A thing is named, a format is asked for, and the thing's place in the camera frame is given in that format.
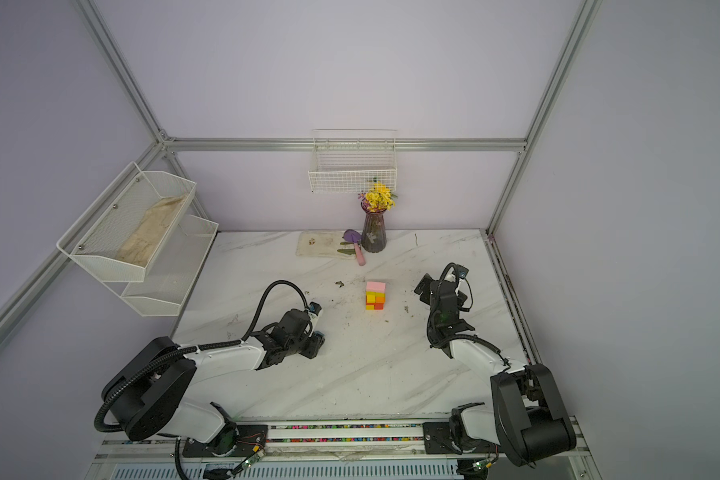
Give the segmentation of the pink wood block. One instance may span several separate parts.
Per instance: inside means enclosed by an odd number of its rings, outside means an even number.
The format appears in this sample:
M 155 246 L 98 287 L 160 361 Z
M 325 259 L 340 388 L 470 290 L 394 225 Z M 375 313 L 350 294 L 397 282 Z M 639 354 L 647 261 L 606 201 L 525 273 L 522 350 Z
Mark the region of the pink wood block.
M 385 293 L 386 292 L 386 284 L 384 282 L 368 281 L 366 283 L 366 291 L 367 292 L 375 292 L 375 293 Z

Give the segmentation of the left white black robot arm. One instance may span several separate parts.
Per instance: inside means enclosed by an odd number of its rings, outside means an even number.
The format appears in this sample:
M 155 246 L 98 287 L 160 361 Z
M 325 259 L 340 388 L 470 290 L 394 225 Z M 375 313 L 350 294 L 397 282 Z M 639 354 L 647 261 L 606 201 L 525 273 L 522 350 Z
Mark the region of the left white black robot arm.
M 184 437 L 218 446 L 238 436 L 237 423 L 217 402 L 188 394 L 206 370 L 260 371 L 292 355 L 314 358 L 324 344 L 315 331 L 322 308 L 311 302 L 245 340 L 180 346 L 167 337 L 152 340 L 102 391 L 93 423 L 102 433 L 123 432 L 132 441 L 155 435 Z

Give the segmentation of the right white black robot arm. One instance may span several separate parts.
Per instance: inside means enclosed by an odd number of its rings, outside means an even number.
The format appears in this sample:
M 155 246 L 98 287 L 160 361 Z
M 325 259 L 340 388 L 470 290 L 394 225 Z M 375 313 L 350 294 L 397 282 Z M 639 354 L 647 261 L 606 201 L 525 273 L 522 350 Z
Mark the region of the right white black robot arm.
M 451 410 L 447 429 L 424 427 L 429 442 L 455 454 L 493 449 L 494 458 L 505 454 L 516 466 L 571 451 L 576 433 L 551 370 L 542 364 L 513 359 L 493 343 L 474 333 L 461 318 L 470 307 L 466 271 L 450 264 L 437 279 L 424 275 L 414 289 L 429 307 L 426 338 L 432 349 L 461 363 L 489 387 L 489 399 Z

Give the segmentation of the purple glass vase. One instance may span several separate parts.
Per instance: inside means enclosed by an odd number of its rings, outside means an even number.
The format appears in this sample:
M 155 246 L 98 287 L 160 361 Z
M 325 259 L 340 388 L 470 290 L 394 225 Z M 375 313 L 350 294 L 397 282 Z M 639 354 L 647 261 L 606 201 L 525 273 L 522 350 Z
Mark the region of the purple glass vase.
M 362 203 L 361 207 L 365 213 L 361 246 L 367 252 L 379 253 L 387 246 L 387 233 L 384 218 L 386 210 L 372 208 L 365 203 Z

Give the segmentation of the purple pink toy knife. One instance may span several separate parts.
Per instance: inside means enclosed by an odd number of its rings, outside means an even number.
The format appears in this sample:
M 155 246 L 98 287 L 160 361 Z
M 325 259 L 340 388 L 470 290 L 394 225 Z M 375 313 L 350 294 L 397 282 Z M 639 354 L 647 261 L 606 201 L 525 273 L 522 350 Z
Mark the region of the purple pink toy knife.
M 344 231 L 343 239 L 353 246 L 358 265 L 365 266 L 366 260 L 360 246 L 362 235 L 356 230 L 348 229 Z

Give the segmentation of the lower white mesh shelf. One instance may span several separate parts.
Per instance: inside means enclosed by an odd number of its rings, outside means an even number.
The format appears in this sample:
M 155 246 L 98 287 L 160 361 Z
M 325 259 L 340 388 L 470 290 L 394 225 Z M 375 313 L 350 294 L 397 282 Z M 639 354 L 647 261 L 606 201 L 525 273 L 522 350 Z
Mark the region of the lower white mesh shelf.
M 165 240 L 143 282 L 103 285 L 141 317 L 177 317 L 217 233 L 216 222 L 185 214 Z

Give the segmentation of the white mesh shelf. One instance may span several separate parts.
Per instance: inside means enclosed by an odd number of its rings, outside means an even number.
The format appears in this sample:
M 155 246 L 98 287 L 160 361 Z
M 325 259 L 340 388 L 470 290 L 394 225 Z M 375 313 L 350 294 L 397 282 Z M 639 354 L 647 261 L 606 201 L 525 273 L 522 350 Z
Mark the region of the white mesh shelf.
M 57 241 L 57 249 L 98 281 L 143 282 L 170 232 L 194 200 L 196 183 L 159 170 L 129 164 L 97 198 L 97 203 Z M 162 198 L 186 195 L 146 267 L 118 261 L 116 255 L 137 229 L 146 210 Z
M 217 233 L 216 222 L 185 214 L 165 240 L 143 282 L 103 285 L 141 317 L 177 317 Z

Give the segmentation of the yellow artificial flowers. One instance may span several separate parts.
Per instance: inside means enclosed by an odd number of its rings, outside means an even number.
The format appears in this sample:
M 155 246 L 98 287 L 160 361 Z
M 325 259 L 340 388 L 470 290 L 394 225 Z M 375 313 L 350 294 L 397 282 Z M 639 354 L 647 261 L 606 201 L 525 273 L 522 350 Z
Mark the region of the yellow artificial flowers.
M 375 182 L 359 195 L 361 208 L 367 213 L 383 213 L 396 206 L 396 195 L 381 182 Z

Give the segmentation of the beige cloth in shelf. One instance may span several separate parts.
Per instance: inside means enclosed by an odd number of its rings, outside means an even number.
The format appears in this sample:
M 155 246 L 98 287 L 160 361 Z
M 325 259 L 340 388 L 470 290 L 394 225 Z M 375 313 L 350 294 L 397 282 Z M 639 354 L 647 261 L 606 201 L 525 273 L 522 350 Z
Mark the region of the beige cloth in shelf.
M 116 259 L 146 267 L 185 199 L 186 195 L 166 197 L 148 208 L 137 229 L 118 251 Z

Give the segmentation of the upper white mesh shelf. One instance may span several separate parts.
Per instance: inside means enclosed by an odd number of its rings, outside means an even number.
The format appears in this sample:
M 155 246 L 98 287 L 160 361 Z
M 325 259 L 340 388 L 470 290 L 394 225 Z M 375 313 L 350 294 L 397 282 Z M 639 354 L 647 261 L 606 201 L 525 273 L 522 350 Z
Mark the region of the upper white mesh shelf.
M 170 232 L 194 200 L 196 183 L 159 170 L 129 164 L 97 198 L 97 203 L 57 241 L 57 249 L 98 281 L 143 282 Z M 137 229 L 146 210 L 162 198 L 186 195 L 146 267 L 118 261 L 116 255 Z

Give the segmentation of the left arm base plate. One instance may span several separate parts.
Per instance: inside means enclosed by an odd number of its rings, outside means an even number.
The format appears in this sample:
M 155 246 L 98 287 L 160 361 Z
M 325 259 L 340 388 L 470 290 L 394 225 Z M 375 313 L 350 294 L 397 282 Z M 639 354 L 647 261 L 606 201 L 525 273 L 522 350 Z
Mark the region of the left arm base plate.
M 210 443 L 188 441 L 182 450 L 185 458 L 245 458 L 266 445 L 269 427 L 265 424 L 238 424 L 235 430 L 223 429 Z

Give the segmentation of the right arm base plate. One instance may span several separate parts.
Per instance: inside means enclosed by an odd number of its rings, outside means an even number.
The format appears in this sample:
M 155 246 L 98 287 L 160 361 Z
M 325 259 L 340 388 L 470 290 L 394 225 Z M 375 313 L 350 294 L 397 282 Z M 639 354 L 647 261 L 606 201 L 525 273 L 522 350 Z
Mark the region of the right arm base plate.
M 450 422 L 425 422 L 422 425 L 423 442 L 427 454 L 483 454 L 501 453 L 501 447 L 486 440 L 466 435 L 460 426 Z

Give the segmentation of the aluminium front rail frame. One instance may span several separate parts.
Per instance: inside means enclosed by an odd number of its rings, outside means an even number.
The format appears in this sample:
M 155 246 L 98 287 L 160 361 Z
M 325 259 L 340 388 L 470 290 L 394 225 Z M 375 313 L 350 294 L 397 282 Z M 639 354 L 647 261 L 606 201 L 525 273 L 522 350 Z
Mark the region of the aluminium front rail frame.
M 575 447 L 516 467 L 503 448 L 458 448 L 435 420 L 243 423 L 230 453 L 195 440 L 105 438 L 89 479 L 597 479 L 581 430 Z

